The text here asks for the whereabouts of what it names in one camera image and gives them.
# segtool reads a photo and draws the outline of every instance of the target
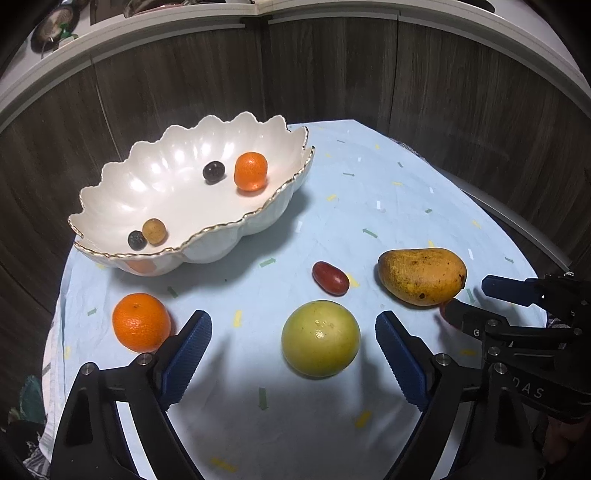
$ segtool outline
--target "light blue tablecloth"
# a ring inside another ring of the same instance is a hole
[[[169,411],[208,479],[381,480],[419,417],[376,342],[375,318],[383,310],[393,310],[434,353],[479,365],[480,343],[442,322],[437,308],[414,309],[379,285],[375,264],[386,250],[448,248],[468,270],[460,300],[501,313],[513,324],[545,325],[537,307],[482,294],[480,282],[488,274],[522,280],[535,273],[501,228],[456,186],[408,149],[355,121],[308,127],[316,157],[306,183],[275,225],[243,238],[222,260],[142,278],[99,268],[72,250],[44,361],[44,453],[51,455],[80,366],[93,361],[100,368],[119,367],[135,358],[111,327],[114,306],[129,293],[158,297],[177,328],[197,309],[212,317],[209,348],[183,400]],[[338,302],[357,318],[362,346],[343,372],[311,381],[286,366],[280,338],[295,308],[330,298],[311,277],[318,260],[354,279]],[[260,388],[266,410],[259,407]],[[153,478],[128,407],[120,412],[138,470]],[[447,473],[462,423],[434,478]]]

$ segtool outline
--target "metal screw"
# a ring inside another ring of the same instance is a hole
[[[153,359],[153,355],[151,353],[142,353],[138,358],[137,362],[140,365],[148,365]]]
[[[495,363],[495,365],[493,365],[493,368],[495,369],[495,371],[499,374],[506,374],[507,373],[507,366],[505,364],[502,364],[500,362]]]
[[[452,363],[452,358],[446,353],[438,353],[435,355],[435,361],[442,367],[446,367]]]
[[[92,373],[94,369],[95,365],[89,362],[87,364],[82,365],[82,367],[80,368],[80,373],[82,373],[82,375],[89,375],[90,373]]]

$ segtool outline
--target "blue gripper pad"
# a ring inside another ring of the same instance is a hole
[[[407,402],[424,411],[430,401],[425,373],[383,313],[375,321],[375,337]]]
[[[160,405],[165,411],[183,398],[211,339],[212,319],[206,312],[202,312],[201,318],[162,375]]]
[[[521,281],[487,275],[482,280],[482,291],[488,297],[529,307],[540,300],[541,294],[535,285],[536,280],[536,278],[528,278]]]

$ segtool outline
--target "scalloped bowl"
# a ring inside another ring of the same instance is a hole
[[[285,211],[312,164],[307,140],[306,127],[290,132],[282,116],[260,123],[248,112],[230,122],[210,115],[193,128],[168,127],[154,143],[135,143],[125,161],[105,164],[100,183],[80,191],[82,212],[68,220],[79,237],[74,245],[97,263],[146,277],[219,260]],[[233,172],[247,151],[267,159],[267,185],[243,194]],[[203,167],[213,160],[226,176],[209,185]],[[162,220],[168,237],[135,252],[127,237],[149,218]]]

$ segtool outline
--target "orange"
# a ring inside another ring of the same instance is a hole
[[[122,298],[113,310],[117,340],[134,352],[153,352],[170,335],[170,316],[162,302],[147,293]]]
[[[267,183],[267,159],[256,152],[240,155],[234,166],[234,183],[246,192],[263,188]]]

